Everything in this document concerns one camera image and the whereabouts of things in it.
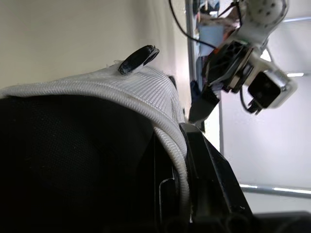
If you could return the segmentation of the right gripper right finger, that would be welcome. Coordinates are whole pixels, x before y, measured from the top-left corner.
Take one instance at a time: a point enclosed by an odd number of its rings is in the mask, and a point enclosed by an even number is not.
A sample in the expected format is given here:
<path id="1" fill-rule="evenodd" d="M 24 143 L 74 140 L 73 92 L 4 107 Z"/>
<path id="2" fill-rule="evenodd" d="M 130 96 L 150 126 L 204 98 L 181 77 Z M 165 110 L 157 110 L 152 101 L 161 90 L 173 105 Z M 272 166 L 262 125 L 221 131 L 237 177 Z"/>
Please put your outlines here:
<path id="1" fill-rule="evenodd" d="M 187 144 L 192 204 L 190 233 L 250 233 L 253 214 L 229 162 L 191 124 L 181 123 Z"/>

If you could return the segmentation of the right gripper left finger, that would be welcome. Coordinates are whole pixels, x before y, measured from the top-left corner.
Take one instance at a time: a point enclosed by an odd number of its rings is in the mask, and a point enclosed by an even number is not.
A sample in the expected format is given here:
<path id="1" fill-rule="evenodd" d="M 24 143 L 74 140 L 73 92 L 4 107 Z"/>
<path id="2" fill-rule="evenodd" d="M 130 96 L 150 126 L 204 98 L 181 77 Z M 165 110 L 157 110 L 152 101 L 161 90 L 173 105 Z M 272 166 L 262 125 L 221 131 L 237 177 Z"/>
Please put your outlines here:
<path id="1" fill-rule="evenodd" d="M 154 134 L 154 191 L 155 223 L 159 233 L 165 232 L 165 223 L 174 216 L 175 180 L 170 157 Z"/>

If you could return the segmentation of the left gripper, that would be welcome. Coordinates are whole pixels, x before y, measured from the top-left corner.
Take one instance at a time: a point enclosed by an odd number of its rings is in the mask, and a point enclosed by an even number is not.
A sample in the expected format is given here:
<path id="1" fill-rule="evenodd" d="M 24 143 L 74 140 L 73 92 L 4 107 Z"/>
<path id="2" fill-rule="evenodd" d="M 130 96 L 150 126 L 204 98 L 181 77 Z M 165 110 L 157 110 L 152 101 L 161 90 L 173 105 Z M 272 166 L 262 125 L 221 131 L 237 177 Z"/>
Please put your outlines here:
<path id="1" fill-rule="evenodd" d="M 206 82 L 203 89 L 197 83 L 190 84 L 191 107 L 188 122 L 206 132 L 204 121 L 220 102 L 219 92 L 238 93 L 246 81 L 243 74 L 253 52 L 250 44 L 233 40 L 212 52 L 206 66 Z"/>

